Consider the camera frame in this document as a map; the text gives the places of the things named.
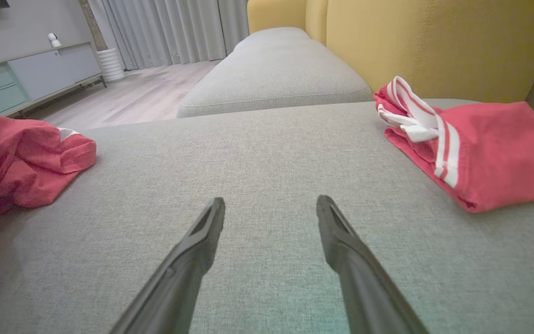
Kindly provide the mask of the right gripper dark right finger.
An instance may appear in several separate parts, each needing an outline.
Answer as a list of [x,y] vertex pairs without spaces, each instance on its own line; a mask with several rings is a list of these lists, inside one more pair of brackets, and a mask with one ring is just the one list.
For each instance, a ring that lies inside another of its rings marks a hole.
[[318,197],[317,216],[326,261],[339,277],[350,331],[428,333],[379,260],[328,195]]

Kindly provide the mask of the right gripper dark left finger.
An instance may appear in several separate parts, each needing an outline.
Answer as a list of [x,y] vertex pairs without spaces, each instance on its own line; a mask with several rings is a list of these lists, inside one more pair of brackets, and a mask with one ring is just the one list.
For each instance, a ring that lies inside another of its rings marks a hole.
[[186,334],[216,257],[225,202],[212,199],[113,326],[113,334]]

